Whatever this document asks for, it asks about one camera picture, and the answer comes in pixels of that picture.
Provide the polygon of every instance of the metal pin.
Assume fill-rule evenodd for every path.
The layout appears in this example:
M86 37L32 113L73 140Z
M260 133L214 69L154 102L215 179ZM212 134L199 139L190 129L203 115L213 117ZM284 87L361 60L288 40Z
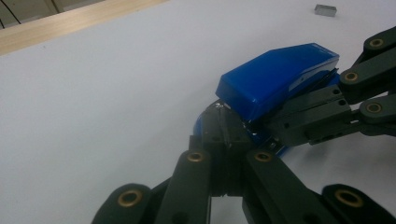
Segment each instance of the metal pin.
M268 152L259 152L254 156L256 161L270 161L272 157L273 156Z
M351 207L362 207L364 205L361 196L347 189L338 189L335 193L335 198Z
M134 206L142 201L143 194L140 190L131 189L123 192L119 197L119 205L122 207Z
M358 79L357 73L346 73L344 79L347 81L356 81Z
M381 47L384 44L384 40L382 39L374 39L370 41L370 46L373 48Z
M382 110L382 106L379 103L371 103L366 106L366 110L370 113L379 113Z
M192 152L187 156L187 160L189 161L203 161L204 155L199 152Z

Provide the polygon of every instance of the blue object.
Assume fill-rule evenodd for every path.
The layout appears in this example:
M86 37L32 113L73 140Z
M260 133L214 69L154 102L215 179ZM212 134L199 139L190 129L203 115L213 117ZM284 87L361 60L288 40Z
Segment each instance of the blue object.
M216 95L255 120L331 72L339 55L312 43L270 50L224 74Z

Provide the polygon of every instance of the small metal block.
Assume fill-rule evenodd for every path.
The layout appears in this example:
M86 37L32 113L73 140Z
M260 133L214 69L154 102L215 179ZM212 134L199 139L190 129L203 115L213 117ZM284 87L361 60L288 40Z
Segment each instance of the small metal block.
M319 4L317 4L317 6L315 7L315 14L320 16L334 17L336 12L336 7L324 6Z

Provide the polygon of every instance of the white table surface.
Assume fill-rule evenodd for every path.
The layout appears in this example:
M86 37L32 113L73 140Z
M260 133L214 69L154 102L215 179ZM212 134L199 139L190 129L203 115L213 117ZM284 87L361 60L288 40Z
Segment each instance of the white table surface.
M344 71L395 11L394 0L171 0L1 56L0 223L90 223L114 189L173 173L222 74L311 42ZM356 133L283 159L310 189L347 184L396 216L395 146ZM212 223L247 223L241 199L214 199Z

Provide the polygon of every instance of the wooden edge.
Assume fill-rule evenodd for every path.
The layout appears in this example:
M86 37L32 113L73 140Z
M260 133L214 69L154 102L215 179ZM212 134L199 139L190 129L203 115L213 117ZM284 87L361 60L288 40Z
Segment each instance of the wooden edge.
M0 55L67 35L167 0L106 0L0 30Z

